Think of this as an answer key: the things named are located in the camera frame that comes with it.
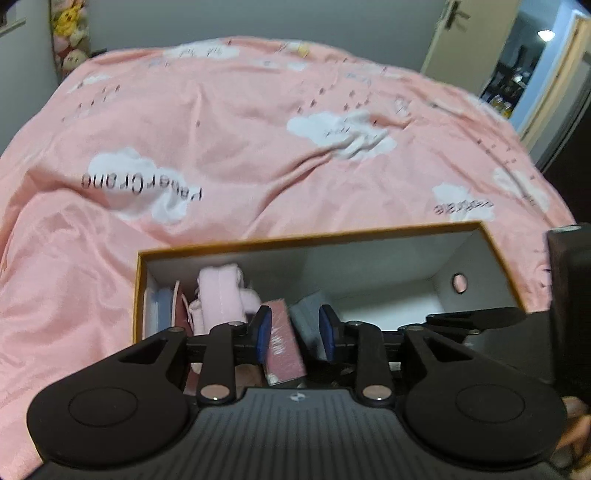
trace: pink cloth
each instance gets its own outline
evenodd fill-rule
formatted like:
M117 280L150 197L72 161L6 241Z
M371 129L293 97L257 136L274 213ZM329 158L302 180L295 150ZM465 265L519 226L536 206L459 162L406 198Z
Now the pink cloth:
M221 323L246 322L239 286L242 272L238 265L203 268L197 277L205 332Z
M294 42L89 60L0 165L4 480L39 464L33 396L130 344L138 250L480 219L539 310L544 232L573 222L487 105Z
M300 355L296 336L285 300L268 301L271 308L271 339L265 361L265 375L269 385L282 384L306 376L306 368Z

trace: door handle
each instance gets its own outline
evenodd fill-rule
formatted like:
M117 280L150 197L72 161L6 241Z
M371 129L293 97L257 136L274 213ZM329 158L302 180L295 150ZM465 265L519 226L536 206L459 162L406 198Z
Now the door handle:
M456 16L460 16L462 18L465 18L466 20L470 20L470 15L460 10L460 4L461 2L459 0L454 1L452 8L449 12L449 17L447 17L447 22L445 25L446 30L451 29L453 21L456 19Z

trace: grey cloth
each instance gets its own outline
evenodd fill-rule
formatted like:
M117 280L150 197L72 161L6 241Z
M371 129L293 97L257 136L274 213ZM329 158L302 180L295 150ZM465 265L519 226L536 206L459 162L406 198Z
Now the grey cloth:
M326 360L318 325L318 311L324 304L330 305L330 299L324 292L317 291L294 303L289 308L292 324L297 329L310 354L318 360Z

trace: metal rivet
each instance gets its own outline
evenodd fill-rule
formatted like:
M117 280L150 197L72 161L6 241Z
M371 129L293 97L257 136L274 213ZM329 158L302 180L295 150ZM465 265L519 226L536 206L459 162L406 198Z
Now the metal rivet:
M222 400L230 394L230 389L225 385L206 385L201 389L201 396L209 400Z
M370 385L363 389L363 396L372 400L386 400L390 395L392 390L385 385Z

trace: ceiling light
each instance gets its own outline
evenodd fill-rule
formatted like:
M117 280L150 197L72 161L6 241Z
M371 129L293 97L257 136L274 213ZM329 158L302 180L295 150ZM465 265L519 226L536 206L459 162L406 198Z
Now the ceiling light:
M541 30L538 32L538 35L540 36L540 38L544 41L550 41L554 38L554 36L556 35L553 31L551 30Z

